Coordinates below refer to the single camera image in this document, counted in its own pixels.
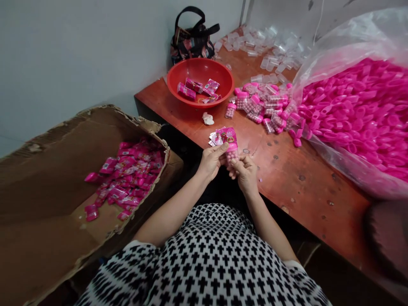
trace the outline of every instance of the cardboard box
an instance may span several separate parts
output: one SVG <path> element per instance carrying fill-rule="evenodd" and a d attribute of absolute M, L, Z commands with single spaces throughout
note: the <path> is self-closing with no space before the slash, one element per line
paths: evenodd
<path fill-rule="evenodd" d="M 112 241 L 121 240 L 128 223 L 133 227 L 182 169 L 183 161 L 155 134 L 159 130 L 154 122 L 104 105 L 77 114 L 0 160 L 0 305 L 37 305 L 87 262 L 112 253 Z M 118 220 L 122 209 L 105 203 L 99 218 L 87 222 L 84 207 L 93 203 L 98 186 L 84 182 L 85 176 L 116 156 L 120 142 L 142 135 L 166 148 L 152 193 L 132 220 Z"/>

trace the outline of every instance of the red plastic bowl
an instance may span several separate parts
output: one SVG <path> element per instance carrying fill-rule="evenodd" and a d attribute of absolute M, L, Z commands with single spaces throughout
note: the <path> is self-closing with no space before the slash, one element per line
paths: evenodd
<path fill-rule="evenodd" d="M 202 83 L 205 86 L 209 79 L 220 84 L 216 94 L 221 95 L 221 99 L 207 104 L 200 102 L 200 99 L 208 98 L 206 94 L 197 93 L 195 101 L 187 100 L 177 93 L 179 83 L 185 83 L 186 77 L 193 81 Z M 170 92 L 180 101 L 195 108 L 211 108 L 227 99 L 234 90 L 234 79 L 231 72 L 223 64 L 212 59 L 194 58 L 186 59 L 174 65 L 167 74 L 167 86 Z"/>

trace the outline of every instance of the patterned bag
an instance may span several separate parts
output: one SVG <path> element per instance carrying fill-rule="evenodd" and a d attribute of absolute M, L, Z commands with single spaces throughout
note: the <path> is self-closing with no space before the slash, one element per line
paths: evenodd
<path fill-rule="evenodd" d="M 186 30 L 179 27 L 179 18 L 184 12 L 193 12 L 201 17 L 200 21 L 196 23 L 193 28 Z M 220 30 L 220 25 L 217 23 L 211 28 L 206 28 L 204 25 L 205 15 L 202 10 L 195 6 L 188 6 L 176 18 L 176 25 L 174 29 L 174 36 L 171 39 L 171 60 L 174 64 L 178 62 L 194 58 L 214 58 L 214 46 L 210 41 L 210 35 Z"/>

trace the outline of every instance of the brown table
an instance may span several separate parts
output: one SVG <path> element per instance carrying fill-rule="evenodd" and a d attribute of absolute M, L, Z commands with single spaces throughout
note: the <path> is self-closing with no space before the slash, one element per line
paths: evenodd
<path fill-rule="evenodd" d="M 231 65 L 236 87 L 249 82 L 251 76 L 268 73 L 260 68 L 263 56 L 248 57 L 244 51 L 228 52 L 224 47 L 218 55 L 221 58 L 217 60 Z M 293 80 L 296 71 L 285 70 L 283 74 Z M 205 110 L 194 109 L 176 99 L 163 79 L 147 86 L 135 98 L 203 149 L 209 147 L 208 137 L 216 128 L 233 126 L 240 153 L 249 153 L 260 167 L 259 191 L 375 283 L 408 304 L 408 288 L 380 272 L 364 239 L 362 220 L 369 207 L 368 198 L 330 167 L 307 141 L 295 148 L 288 133 L 268 135 L 242 110 L 236 111 L 232 120 L 227 119 L 227 102 Z M 203 124 L 204 111 L 214 117 L 214 125 Z"/>

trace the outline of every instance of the wire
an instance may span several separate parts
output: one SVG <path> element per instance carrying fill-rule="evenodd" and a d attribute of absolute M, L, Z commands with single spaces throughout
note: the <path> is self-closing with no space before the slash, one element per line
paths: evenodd
<path fill-rule="evenodd" d="M 317 24 L 316 33 L 314 34 L 314 37 L 313 37 L 313 45 L 315 45 L 316 35 L 317 35 L 317 30 L 319 29 L 319 26 L 320 26 L 320 21 L 322 21 L 322 16 L 323 16 L 323 5 L 324 5 L 324 0 L 322 1 L 322 11 L 320 12 L 320 19 L 319 19 L 319 23 Z"/>

